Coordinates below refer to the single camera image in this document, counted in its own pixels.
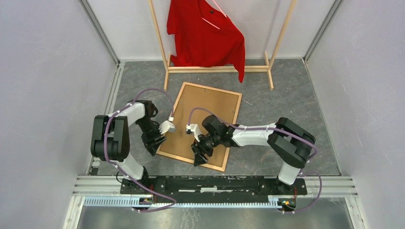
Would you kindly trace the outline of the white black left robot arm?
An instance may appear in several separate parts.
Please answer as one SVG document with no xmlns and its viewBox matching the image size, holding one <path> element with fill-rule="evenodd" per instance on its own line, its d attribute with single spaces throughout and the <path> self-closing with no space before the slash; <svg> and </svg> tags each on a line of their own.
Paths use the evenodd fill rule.
<svg viewBox="0 0 405 229">
<path fill-rule="evenodd" d="M 159 146 L 166 140 L 160 124 L 154 120 L 158 109 L 150 100 L 137 100 L 128 103 L 126 109 L 118 115 L 97 115 L 94 117 L 90 152 L 92 156 L 109 162 L 124 171 L 126 176 L 122 183 L 132 183 L 138 194 L 149 191 L 152 183 L 144 166 L 139 164 L 130 154 L 129 127 L 138 125 L 142 131 L 141 140 L 145 149 L 156 155 Z"/>
</svg>

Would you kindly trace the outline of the brown fibreboard backing board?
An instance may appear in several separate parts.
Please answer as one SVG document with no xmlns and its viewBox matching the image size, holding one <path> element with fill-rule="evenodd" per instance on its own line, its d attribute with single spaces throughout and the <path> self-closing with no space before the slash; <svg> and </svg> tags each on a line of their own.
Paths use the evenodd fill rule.
<svg viewBox="0 0 405 229">
<path fill-rule="evenodd" d="M 201 107 L 209 110 L 225 122 L 234 124 L 239 113 L 242 94 L 223 89 L 184 82 L 175 102 L 175 132 L 166 134 L 157 154 L 187 163 L 194 163 L 191 145 L 194 136 L 186 134 L 186 125 L 192 109 Z"/>
</svg>

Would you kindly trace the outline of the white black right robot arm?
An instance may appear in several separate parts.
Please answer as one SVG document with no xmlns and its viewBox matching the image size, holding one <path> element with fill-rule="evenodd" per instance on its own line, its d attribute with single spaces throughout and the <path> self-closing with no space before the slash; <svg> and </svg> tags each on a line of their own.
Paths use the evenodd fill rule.
<svg viewBox="0 0 405 229">
<path fill-rule="evenodd" d="M 231 125 L 215 115 L 202 122 L 207 131 L 202 134 L 197 124 L 187 124 L 186 133 L 194 136 L 191 149 L 194 166 L 206 164 L 218 146 L 268 146 L 283 160 L 276 179 L 276 189 L 287 195 L 295 189 L 295 181 L 311 157 L 316 153 L 315 137 L 290 119 L 281 117 L 276 123 L 262 126 Z"/>
</svg>

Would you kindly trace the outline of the brown wooden picture frame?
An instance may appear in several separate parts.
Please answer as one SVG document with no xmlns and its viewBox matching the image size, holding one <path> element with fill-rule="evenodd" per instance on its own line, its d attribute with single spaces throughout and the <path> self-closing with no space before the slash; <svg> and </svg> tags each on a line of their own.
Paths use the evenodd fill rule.
<svg viewBox="0 0 405 229">
<path fill-rule="evenodd" d="M 158 155 L 224 172 L 241 100 L 238 92 L 184 82 L 174 105 L 176 130 L 166 133 Z"/>
</svg>

